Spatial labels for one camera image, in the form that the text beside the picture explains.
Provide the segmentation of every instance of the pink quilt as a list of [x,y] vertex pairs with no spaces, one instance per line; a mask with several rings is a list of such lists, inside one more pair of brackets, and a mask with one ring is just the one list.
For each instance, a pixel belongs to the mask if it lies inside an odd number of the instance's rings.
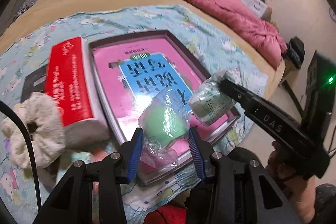
[[186,0],[228,25],[251,44],[273,68],[280,65],[287,46],[275,27],[259,19],[240,0]]

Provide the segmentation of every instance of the person's arm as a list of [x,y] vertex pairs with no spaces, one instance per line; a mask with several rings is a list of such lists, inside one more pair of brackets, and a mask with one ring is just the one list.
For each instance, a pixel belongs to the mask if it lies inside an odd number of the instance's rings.
[[[277,153],[279,144],[274,141],[272,143],[275,151],[273,151],[268,159],[266,170],[273,178],[286,178],[292,175],[295,170],[287,165],[280,164],[277,161]],[[303,180],[301,176],[295,176],[293,179],[284,183],[288,186],[292,195],[289,197],[293,209],[304,224],[308,224],[315,215],[315,177],[309,180]]]

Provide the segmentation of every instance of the metal screw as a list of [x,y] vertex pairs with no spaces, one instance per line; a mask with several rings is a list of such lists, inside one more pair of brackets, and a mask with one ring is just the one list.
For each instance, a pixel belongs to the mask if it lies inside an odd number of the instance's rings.
[[212,153],[212,156],[215,158],[215,159],[220,159],[222,157],[222,153],[221,152],[213,152]]
[[250,165],[252,165],[253,167],[258,167],[259,166],[259,162],[257,160],[251,160],[250,161]]
[[80,167],[80,166],[82,166],[82,164],[83,164],[83,161],[82,161],[82,160],[76,160],[76,161],[73,163],[74,167]]
[[118,158],[120,158],[120,153],[118,153],[118,152],[114,152],[114,153],[112,153],[111,154],[111,158],[113,158],[113,159],[118,159]]

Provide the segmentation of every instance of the green object in plastic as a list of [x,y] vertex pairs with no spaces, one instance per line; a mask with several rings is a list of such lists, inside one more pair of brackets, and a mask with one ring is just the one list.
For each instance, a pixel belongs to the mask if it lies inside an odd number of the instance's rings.
[[188,129],[180,116],[171,108],[153,106],[142,126],[148,138],[160,143],[161,147],[183,136]]

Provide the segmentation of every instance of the fluffy scrunchie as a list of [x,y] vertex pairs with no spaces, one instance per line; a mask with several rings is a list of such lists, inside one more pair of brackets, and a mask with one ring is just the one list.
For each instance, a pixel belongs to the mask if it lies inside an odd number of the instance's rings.
[[[65,148],[64,128],[54,100],[46,94],[33,92],[19,107],[14,107],[14,111],[26,128],[30,123],[36,124],[37,129],[31,133],[36,166],[49,166]],[[6,118],[1,123],[1,131],[10,141],[10,161],[22,169],[30,168],[27,145],[18,127]]]

